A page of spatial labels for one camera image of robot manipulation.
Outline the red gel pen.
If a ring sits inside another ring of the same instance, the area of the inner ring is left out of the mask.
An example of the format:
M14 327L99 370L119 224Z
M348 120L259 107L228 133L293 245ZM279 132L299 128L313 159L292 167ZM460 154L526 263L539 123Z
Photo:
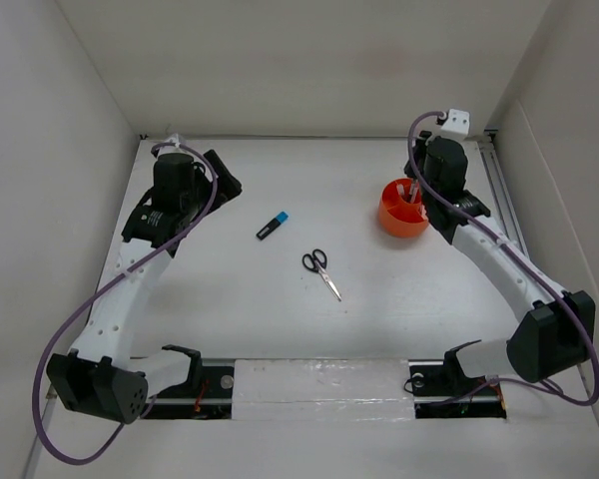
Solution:
M419 181L413 180L410 185L409 195L408 195L408 201L410 203L414 204L416 202L418 191L419 191Z

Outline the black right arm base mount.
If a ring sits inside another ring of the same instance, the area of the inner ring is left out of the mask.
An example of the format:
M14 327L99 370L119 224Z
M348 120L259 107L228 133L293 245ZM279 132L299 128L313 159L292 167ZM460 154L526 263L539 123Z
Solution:
M416 419L506 419L501 388L485 376L467 377L459 366L458 347L442 359L408 362L403 390L414 400Z

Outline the pink capped black highlighter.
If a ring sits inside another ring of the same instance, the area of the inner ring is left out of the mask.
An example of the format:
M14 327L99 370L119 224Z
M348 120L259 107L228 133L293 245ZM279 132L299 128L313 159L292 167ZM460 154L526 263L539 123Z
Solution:
M428 221L428 216L426 213L426 209L423 203L419 204L419 213L424 221Z

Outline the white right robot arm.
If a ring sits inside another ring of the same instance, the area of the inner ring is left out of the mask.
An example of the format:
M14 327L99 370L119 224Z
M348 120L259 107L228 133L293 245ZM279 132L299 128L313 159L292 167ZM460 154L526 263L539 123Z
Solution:
M598 378L594 299L550 279L508 238L488 207L466 189L468 161L458 142L424 131L411 153L404 171L419 181L431 226L479 268L518 321L508 338L477 339L448 350L441 368L444 386L462 393L477 378L501 375L546 384L584 362Z

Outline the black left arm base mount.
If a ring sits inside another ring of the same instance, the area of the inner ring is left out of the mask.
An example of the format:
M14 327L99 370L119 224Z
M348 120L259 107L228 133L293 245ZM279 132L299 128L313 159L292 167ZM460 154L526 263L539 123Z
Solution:
M197 386L173 386L157 396L144 416L154 420L228 420L232 418L235 364L205 362Z

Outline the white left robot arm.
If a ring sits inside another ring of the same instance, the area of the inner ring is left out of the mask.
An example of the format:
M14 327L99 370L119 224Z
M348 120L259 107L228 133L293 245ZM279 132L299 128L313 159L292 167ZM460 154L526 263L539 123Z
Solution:
M115 264L119 283L96 300L66 354L52 354L47 375L66 409L122 424L140 417L168 389L192 395L205 385L198 351L173 344L135 358L137 325L186 232L236 198L241 183L219 155L196 156L176 142L156 145L153 184L122 229Z

